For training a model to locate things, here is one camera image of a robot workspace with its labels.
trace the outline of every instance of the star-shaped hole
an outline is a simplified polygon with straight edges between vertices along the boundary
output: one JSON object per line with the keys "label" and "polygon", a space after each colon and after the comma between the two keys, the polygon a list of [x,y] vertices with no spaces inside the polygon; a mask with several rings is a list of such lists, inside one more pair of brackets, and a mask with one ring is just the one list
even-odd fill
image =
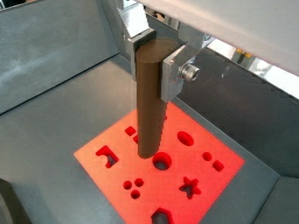
{"label": "star-shaped hole", "polygon": [[198,180],[189,180],[188,178],[182,178],[182,185],[180,186],[180,191],[186,193],[188,200],[192,199],[193,194],[201,194],[201,190],[197,187]]}

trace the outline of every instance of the white panel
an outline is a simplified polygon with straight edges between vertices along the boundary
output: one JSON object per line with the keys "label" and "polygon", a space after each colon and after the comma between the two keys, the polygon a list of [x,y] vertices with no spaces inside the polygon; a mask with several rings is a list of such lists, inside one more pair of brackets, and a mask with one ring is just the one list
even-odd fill
{"label": "white panel", "polygon": [[299,2],[137,0],[299,76]]}

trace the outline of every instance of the bolt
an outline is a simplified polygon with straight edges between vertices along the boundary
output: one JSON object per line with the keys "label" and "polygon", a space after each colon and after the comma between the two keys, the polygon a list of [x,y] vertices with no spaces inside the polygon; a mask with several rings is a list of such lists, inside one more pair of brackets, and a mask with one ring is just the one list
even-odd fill
{"label": "bolt", "polygon": [[181,77],[188,81],[193,82],[197,78],[200,69],[193,64],[185,64],[181,68]]}

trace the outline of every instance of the red shape sorter board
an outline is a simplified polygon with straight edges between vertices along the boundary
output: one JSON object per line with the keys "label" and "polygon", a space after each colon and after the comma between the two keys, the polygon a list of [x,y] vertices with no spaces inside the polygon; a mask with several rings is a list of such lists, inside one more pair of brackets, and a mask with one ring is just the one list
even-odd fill
{"label": "red shape sorter board", "polygon": [[136,143],[134,110],[74,157],[125,223],[149,224],[157,214],[198,223],[244,160],[170,103],[152,158],[137,156]]}

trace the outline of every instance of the metal bracket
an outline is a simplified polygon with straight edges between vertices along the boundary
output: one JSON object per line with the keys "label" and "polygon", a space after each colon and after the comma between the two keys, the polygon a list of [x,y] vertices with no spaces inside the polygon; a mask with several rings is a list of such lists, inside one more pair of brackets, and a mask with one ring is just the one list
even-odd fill
{"label": "metal bracket", "polygon": [[130,73],[133,81],[136,80],[136,50],[144,43],[149,42],[154,38],[156,31],[149,28],[138,35],[125,40],[125,51],[130,56]]}
{"label": "metal bracket", "polygon": [[117,3],[117,12],[125,27],[125,34],[131,38],[144,32],[149,26],[145,18],[144,6],[134,1],[119,0]]}
{"label": "metal bracket", "polygon": [[162,61],[161,100],[169,102],[182,90],[182,80],[193,81],[200,69],[192,64],[194,56],[206,45],[206,35],[180,24],[180,39],[186,43]]}

